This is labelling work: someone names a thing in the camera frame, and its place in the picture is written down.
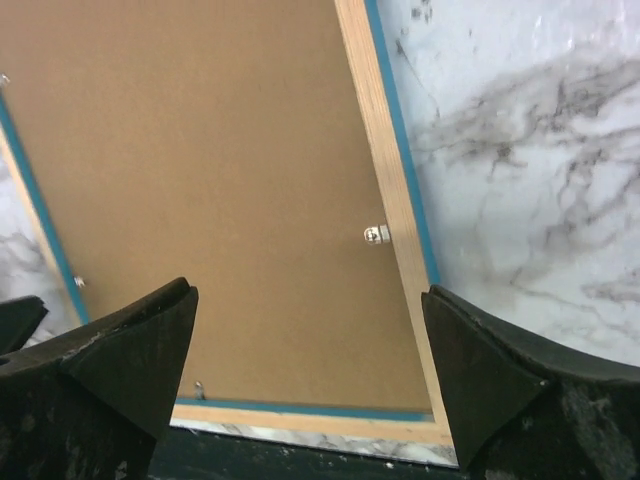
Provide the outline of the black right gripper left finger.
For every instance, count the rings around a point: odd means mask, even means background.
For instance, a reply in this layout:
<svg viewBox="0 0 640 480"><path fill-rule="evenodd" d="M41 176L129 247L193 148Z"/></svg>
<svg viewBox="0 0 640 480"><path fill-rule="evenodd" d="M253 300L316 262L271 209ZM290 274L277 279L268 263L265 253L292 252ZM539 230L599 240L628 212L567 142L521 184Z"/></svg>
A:
<svg viewBox="0 0 640 480"><path fill-rule="evenodd" d="M198 299L177 278L2 356L2 478L146 478L174 409Z"/></svg>

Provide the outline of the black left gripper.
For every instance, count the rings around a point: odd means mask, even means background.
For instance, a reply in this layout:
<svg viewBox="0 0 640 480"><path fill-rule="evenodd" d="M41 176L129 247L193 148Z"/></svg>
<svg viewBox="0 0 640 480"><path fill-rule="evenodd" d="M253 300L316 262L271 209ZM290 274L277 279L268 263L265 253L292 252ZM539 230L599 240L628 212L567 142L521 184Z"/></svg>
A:
<svg viewBox="0 0 640 480"><path fill-rule="evenodd" d="M21 349L47 313L48 309L43 300L37 296L2 301L0 304L1 353L9 354Z"/></svg>

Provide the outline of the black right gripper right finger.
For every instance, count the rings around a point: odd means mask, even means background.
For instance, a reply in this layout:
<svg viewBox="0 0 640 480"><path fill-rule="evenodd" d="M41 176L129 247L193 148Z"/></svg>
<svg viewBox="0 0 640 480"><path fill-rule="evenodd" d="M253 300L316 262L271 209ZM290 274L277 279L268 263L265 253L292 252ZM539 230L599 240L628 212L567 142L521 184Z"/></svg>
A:
<svg viewBox="0 0 640 480"><path fill-rule="evenodd" d="M421 302L464 474L638 478L638 367L551 341L438 285Z"/></svg>

